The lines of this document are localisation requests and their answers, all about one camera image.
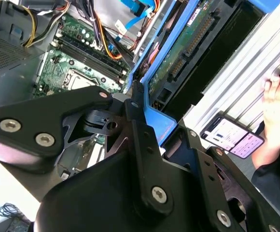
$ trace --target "person's arm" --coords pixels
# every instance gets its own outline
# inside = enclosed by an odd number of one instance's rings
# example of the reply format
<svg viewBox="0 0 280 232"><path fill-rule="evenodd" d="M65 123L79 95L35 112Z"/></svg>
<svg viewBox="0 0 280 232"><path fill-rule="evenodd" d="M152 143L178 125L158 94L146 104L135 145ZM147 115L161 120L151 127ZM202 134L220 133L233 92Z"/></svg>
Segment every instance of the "person's arm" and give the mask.
<svg viewBox="0 0 280 232"><path fill-rule="evenodd" d="M280 155L280 77L273 76L265 83L263 105L265 130L261 136L265 143L252 154L256 169L273 163Z"/></svg>
<svg viewBox="0 0 280 232"><path fill-rule="evenodd" d="M277 160L280 155L280 146L272 146L266 140L264 131L260 134L265 139L265 143L252 154L252 162L255 169L267 164L271 164Z"/></svg>

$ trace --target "screw head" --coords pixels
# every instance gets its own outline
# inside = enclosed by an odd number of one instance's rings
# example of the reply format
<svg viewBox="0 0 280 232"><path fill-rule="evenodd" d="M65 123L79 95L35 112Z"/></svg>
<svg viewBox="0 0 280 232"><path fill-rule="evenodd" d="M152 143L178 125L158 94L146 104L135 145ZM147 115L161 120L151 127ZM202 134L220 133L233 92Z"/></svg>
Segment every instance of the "screw head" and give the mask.
<svg viewBox="0 0 280 232"><path fill-rule="evenodd" d="M269 225L270 232L279 232L275 226Z"/></svg>
<svg viewBox="0 0 280 232"><path fill-rule="evenodd" d="M190 134L191 134L192 136L197 137L196 132L194 132L193 130L190 130L189 132L190 132Z"/></svg>
<svg viewBox="0 0 280 232"><path fill-rule="evenodd" d="M36 136L36 143L40 146L49 147L52 146L55 142L55 139L52 135L48 133L40 133Z"/></svg>
<svg viewBox="0 0 280 232"><path fill-rule="evenodd" d="M132 104L133 106L137 107L137 108L139 107L139 105L138 105L137 103L133 102L133 101L132 101L131 104Z"/></svg>
<svg viewBox="0 0 280 232"><path fill-rule="evenodd" d="M103 98L107 98L108 97L108 95L103 93L103 92L99 92L99 95L102 96Z"/></svg>
<svg viewBox="0 0 280 232"><path fill-rule="evenodd" d="M219 154L220 156L223 155L223 152L222 152L220 149L217 148L217 149L215 149L215 151L216 151L216 153Z"/></svg>
<svg viewBox="0 0 280 232"><path fill-rule="evenodd" d="M231 226L231 221L230 218L228 217L228 215L222 211L222 210L218 210L217 213L217 218L219 219L219 221L226 227L230 227Z"/></svg>
<svg viewBox="0 0 280 232"><path fill-rule="evenodd" d="M0 122L0 129L5 132L17 132L21 129L21 124L14 119L5 119Z"/></svg>
<svg viewBox="0 0 280 232"><path fill-rule="evenodd" d="M161 204L164 204L167 201L167 194L161 187L158 186L153 187L152 196L154 197L155 200L157 200Z"/></svg>

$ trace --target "ventilation grille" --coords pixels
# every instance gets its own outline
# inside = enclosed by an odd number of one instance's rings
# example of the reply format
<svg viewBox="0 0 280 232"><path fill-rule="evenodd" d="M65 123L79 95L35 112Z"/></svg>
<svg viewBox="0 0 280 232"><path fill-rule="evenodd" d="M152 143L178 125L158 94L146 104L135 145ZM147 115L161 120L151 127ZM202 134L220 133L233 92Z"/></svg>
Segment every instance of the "ventilation grille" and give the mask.
<svg viewBox="0 0 280 232"><path fill-rule="evenodd" d="M28 58L30 54L0 38L0 69Z"/></svg>

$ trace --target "phone screen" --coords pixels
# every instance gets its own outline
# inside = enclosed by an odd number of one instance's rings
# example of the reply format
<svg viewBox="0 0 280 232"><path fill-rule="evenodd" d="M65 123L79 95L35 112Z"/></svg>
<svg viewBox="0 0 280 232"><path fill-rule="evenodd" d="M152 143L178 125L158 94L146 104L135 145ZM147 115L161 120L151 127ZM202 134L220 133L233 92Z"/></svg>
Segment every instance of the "phone screen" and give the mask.
<svg viewBox="0 0 280 232"><path fill-rule="evenodd" d="M243 159L264 142L259 136L223 117L215 119L201 133L201 138Z"/></svg>

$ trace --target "hand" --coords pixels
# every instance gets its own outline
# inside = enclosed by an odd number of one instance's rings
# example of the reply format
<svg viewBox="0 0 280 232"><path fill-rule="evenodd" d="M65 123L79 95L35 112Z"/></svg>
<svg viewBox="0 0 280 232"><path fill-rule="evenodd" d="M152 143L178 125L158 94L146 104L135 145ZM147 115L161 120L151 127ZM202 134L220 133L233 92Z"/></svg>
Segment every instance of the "hand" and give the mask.
<svg viewBox="0 0 280 232"><path fill-rule="evenodd" d="M265 83L264 122L268 146L280 148L280 78L276 76Z"/></svg>

